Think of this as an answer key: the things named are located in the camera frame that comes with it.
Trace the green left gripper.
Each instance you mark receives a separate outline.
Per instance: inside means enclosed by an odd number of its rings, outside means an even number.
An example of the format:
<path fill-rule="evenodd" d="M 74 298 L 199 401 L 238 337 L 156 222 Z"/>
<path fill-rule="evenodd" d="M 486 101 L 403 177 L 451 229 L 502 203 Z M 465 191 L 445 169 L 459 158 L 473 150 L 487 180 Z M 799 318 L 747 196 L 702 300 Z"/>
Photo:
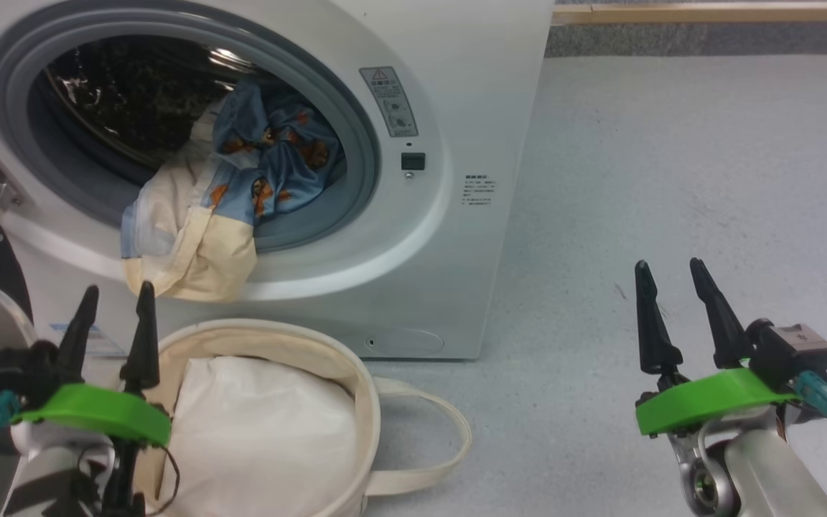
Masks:
<path fill-rule="evenodd" d="M 164 450 L 171 420 L 140 396 L 82 385 L 88 337 L 95 324 L 98 286 L 86 288 L 59 344 L 63 383 L 37 410 L 14 418 L 11 438 L 26 458 L 11 490 L 11 517 L 158 517 L 164 504 L 147 503 L 134 488 L 141 450 Z M 126 363 L 124 392 L 160 383 L 154 285 L 142 282 L 139 321 Z"/>

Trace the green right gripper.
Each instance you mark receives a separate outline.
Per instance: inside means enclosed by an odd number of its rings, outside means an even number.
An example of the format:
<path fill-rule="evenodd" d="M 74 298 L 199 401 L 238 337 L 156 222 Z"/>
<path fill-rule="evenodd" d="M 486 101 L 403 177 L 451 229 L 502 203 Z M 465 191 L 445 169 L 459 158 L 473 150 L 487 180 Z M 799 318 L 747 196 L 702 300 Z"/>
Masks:
<path fill-rule="evenodd" d="M 772 390 L 752 370 L 741 368 L 742 361 L 752 353 L 744 328 L 706 263 L 692 258 L 690 271 L 696 294 L 708 314 L 715 366 L 736 369 L 680 383 L 637 404 L 637 428 L 643 436 L 682 431 L 742 410 L 798 398 L 792 391 Z M 676 374 L 683 356 L 669 338 L 647 261 L 635 265 L 635 289 L 640 370 L 646 374 Z"/>

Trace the cream garment with blue trim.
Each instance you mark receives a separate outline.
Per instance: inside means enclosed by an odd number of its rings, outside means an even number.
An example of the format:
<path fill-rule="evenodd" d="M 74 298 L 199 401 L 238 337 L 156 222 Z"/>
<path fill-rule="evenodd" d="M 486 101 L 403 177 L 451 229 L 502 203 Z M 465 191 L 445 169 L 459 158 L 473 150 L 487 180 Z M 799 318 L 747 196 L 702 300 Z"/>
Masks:
<path fill-rule="evenodd" d="M 205 108 L 184 144 L 145 183 L 121 221 L 121 263 L 131 291 L 230 302 L 256 267 L 257 173 L 217 154 L 221 102 Z"/>

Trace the white front-load washing machine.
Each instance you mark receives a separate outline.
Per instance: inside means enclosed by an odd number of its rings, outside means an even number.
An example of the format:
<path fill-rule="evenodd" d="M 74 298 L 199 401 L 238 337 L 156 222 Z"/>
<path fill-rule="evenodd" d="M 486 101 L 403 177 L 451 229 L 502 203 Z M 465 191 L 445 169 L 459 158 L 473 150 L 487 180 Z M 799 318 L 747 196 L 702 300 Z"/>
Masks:
<path fill-rule="evenodd" d="M 0 0 L 0 36 L 67 0 Z M 204 320 L 288 322 L 337 338 L 362 357 L 388 328 L 442 338 L 416 359 L 473 359 L 487 311 L 536 97 L 554 0 L 185 0 L 235 14 L 324 63 L 378 138 L 372 196 L 348 225 L 315 242 L 257 251 L 230 302 L 157 297 L 161 336 Z M 417 137 L 388 135 L 360 68 L 395 69 Z M 423 152 L 426 169 L 401 170 Z M 128 350 L 134 305 L 114 230 L 42 184 L 0 131 L 0 168 L 25 197 L 0 224 L 25 278 L 40 337 L 67 323 L 85 288 L 101 288 L 95 325 Z"/>

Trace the stainless steel drum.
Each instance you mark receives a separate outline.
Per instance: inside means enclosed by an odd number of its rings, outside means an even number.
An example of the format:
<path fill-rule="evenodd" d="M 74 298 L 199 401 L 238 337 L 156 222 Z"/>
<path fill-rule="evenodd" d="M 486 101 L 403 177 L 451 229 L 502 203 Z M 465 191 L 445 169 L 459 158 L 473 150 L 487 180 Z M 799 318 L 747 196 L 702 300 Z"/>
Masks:
<path fill-rule="evenodd" d="M 79 44 L 45 65 L 34 85 L 69 127 L 109 151 L 157 168 L 252 62 L 192 40 L 124 35 Z"/>

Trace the blue energy label sticker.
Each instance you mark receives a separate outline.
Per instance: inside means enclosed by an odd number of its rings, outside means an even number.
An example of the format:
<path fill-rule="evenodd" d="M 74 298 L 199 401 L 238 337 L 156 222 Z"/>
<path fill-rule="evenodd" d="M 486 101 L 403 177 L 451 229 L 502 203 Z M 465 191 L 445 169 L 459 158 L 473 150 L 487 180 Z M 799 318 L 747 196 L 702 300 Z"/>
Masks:
<path fill-rule="evenodd" d="M 69 324 L 67 323 L 52 323 L 49 324 L 50 330 L 58 341 L 65 336 Z M 88 331 L 88 344 L 86 344 L 86 356 L 99 358 L 119 358 L 126 357 L 128 351 L 118 346 L 111 337 L 105 334 L 99 326 L 92 326 Z"/>

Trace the white cloth in basket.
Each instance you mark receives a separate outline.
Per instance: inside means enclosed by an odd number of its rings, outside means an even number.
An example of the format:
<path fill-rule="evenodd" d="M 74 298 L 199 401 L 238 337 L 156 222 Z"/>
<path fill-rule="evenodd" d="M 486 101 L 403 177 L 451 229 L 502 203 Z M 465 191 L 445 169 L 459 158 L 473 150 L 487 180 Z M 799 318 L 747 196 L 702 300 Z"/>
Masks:
<path fill-rule="evenodd" d="M 188 361 L 163 498 L 175 517 L 311 517 L 345 491 L 357 460 L 355 402 L 271 361 Z"/>

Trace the cream canvas laundry basket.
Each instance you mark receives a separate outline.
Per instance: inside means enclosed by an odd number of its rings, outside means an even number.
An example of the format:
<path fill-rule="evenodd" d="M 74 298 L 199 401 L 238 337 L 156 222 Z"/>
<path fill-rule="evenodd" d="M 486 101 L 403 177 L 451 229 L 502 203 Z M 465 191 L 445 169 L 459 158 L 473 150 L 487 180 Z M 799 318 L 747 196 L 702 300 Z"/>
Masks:
<path fill-rule="evenodd" d="M 389 379 L 375 378 L 361 359 L 335 338 L 309 328 L 268 320 L 214 320 L 182 328 L 159 344 L 161 382 L 146 392 L 148 402 L 160 404 L 173 421 L 175 405 L 188 361 L 197 358 L 237 357 L 271 361 L 337 383 L 355 402 L 358 426 L 355 470 L 345 491 L 311 517 L 361 517 L 368 498 L 397 496 L 426 490 L 454 471 L 472 448 L 472 429 L 459 409 L 440 397 Z M 457 427 L 462 444 L 449 461 L 433 467 L 376 470 L 374 459 L 380 444 L 382 397 L 414 397 L 433 403 Z M 140 454 L 134 485 L 144 492 L 147 503 L 166 503 L 158 517 L 175 517 L 171 510 L 175 492 L 163 498 L 167 465 L 174 462 L 169 451 L 149 450 Z"/>

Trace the oval drain filter flap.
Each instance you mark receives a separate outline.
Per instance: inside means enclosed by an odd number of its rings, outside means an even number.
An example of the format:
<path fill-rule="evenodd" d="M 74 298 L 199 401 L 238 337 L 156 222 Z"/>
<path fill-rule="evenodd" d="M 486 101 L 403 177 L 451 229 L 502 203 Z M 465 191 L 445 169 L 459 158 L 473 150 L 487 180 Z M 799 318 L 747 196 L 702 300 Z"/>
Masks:
<path fill-rule="evenodd" d="M 445 343 L 436 334 L 424 330 L 388 328 L 367 336 L 365 346 L 376 354 L 388 357 L 417 358 L 438 353 Z"/>

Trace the grey warning sticker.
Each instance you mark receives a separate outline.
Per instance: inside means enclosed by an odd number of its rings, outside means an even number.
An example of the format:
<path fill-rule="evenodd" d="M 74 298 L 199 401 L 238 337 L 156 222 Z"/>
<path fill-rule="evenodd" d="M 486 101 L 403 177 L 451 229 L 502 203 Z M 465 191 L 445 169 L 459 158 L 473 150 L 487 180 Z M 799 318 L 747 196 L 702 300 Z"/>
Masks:
<path fill-rule="evenodd" d="M 359 73 L 376 101 L 388 135 L 393 138 L 417 137 L 416 118 L 395 69 L 390 66 L 364 67 Z"/>

